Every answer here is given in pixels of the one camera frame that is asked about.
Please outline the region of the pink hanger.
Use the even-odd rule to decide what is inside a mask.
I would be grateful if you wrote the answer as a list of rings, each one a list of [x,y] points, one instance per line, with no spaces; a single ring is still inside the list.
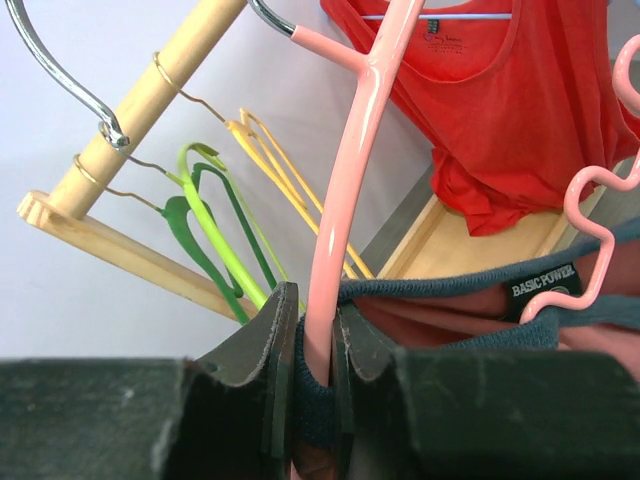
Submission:
[[[289,22],[264,1],[253,1],[250,6],[274,30],[357,76],[355,97],[329,181],[317,235],[304,324],[305,363],[314,380],[328,386],[332,328],[355,207],[384,107],[423,4],[420,1],[391,2],[373,46],[366,54]],[[614,238],[610,230],[592,222],[580,211],[578,200],[582,189],[591,182],[623,191],[635,188],[639,178],[636,173],[621,178],[601,167],[585,168],[575,176],[565,195],[567,220],[601,242],[589,286],[580,297],[558,292],[536,296],[525,307],[519,324],[511,328],[512,333],[522,333],[535,325],[536,315],[545,307],[583,310],[593,304],[600,292],[614,250]]]

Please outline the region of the yellow hanger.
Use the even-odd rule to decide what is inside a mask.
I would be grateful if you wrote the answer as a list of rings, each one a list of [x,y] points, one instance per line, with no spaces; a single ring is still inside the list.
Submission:
[[[152,54],[152,60],[157,72],[178,95],[201,105],[225,126],[248,157],[284,195],[314,235],[318,236],[319,223],[311,210],[314,209],[318,214],[323,214],[323,203],[270,129],[256,115],[244,108],[239,110],[238,119],[223,116],[207,101],[188,94],[174,82],[161,64],[158,52]]]

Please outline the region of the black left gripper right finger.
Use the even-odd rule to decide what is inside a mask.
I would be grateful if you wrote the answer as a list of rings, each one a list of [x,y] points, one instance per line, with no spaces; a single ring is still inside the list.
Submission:
[[[421,478],[397,378],[396,344],[353,303],[338,309],[332,333],[337,477]]]

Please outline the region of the lime green hanger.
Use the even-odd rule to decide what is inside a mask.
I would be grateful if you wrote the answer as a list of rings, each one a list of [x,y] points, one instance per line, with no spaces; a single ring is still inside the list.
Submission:
[[[244,6],[242,1],[200,2],[170,42],[158,52],[161,64],[181,88],[222,38]],[[133,151],[130,154],[130,160],[126,162],[140,165],[142,162],[134,158],[132,153]],[[224,239],[225,237],[199,192],[202,173],[213,174],[221,180],[226,190],[267,283],[269,285],[275,283],[271,269],[279,262],[257,227],[255,219],[247,212],[244,199],[231,180],[226,166],[220,161],[217,152],[196,143],[179,152],[175,172],[154,163],[147,163],[145,166],[159,172],[163,178],[175,184],[180,190],[179,194],[169,198],[165,205],[158,206],[138,194],[117,191],[110,185],[105,193],[135,200],[158,214],[168,224],[171,234],[180,247],[200,267],[201,270],[196,273],[216,282],[220,287],[227,288],[231,296],[241,298],[245,294],[242,283],[235,275],[233,266],[221,258],[221,250],[215,245],[218,236]]]

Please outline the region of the pink tank top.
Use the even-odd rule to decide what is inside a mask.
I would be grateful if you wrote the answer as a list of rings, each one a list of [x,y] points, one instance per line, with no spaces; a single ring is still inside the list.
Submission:
[[[392,340],[419,479],[635,479],[639,475],[639,223],[614,230],[602,290],[583,310],[549,306],[522,333],[536,294],[586,289],[599,249],[433,280],[345,282]],[[334,387],[296,361],[293,464],[339,479]]]

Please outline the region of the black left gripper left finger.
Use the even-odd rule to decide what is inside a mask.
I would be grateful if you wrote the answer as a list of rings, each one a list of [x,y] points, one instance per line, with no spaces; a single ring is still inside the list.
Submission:
[[[281,282],[208,354],[155,360],[173,378],[149,453],[152,478],[290,478],[298,300],[297,285]]]

